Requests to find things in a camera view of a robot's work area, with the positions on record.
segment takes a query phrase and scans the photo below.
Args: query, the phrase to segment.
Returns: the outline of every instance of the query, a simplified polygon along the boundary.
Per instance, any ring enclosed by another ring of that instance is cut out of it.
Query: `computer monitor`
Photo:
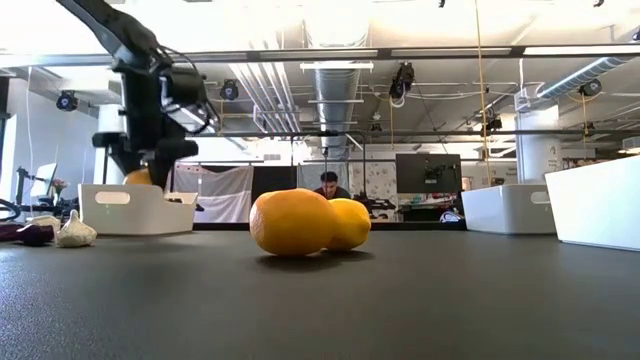
[[[398,194],[452,193],[462,190],[460,155],[396,154]]]
[[[31,197],[47,196],[51,189],[53,177],[56,174],[58,164],[51,163],[42,165],[36,172],[36,177],[33,179],[33,187],[31,188]]]

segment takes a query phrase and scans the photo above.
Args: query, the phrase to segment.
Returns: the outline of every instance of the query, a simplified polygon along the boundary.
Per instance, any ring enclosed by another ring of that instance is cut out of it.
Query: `black table surface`
[[[0,245],[0,359],[638,359],[640,254],[374,232],[266,256],[246,232]]]

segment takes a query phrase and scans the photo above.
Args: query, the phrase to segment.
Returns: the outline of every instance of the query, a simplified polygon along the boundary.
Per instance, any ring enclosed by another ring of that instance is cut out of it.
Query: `column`
[[[535,89],[516,95],[517,130],[559,129],[556,101],[535,99]],[[544,184],[544,174],[562,170],[562,141],[556,135],[516,136],[519,184]]]
[[[122,108],[120,104],[101,105],[98,115],[98,132],[124,132],[124,117],[118,115],[118,110]],[[102,174],[104,169],[105,149],[96,149],[96,164],[93,175],[94,184],[102,184]],[[107,184],[122,184],[124,174],[118,165],[109,158],[107,163]]]

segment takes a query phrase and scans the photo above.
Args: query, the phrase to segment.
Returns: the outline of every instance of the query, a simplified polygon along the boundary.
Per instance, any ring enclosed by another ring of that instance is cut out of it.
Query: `man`
[[[320,175],[320,180],[322,181],[322,187],[315,190],[318,194],[326,197],[328,200],[351,199],[349,192],[338,186],[338,175],[333,171],[328,171]]]

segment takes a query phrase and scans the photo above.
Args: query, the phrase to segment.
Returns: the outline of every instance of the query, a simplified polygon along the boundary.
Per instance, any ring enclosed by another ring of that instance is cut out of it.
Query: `orange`
[[[132,171],[124,178],[124,185],[151,185],[151,175],[149,169],[144,168]]]
[[[264,251],[304,256],[322,250],[333,238],[337,216],[329,201],[306,189],[260,195],[251,207],[251,236]]]

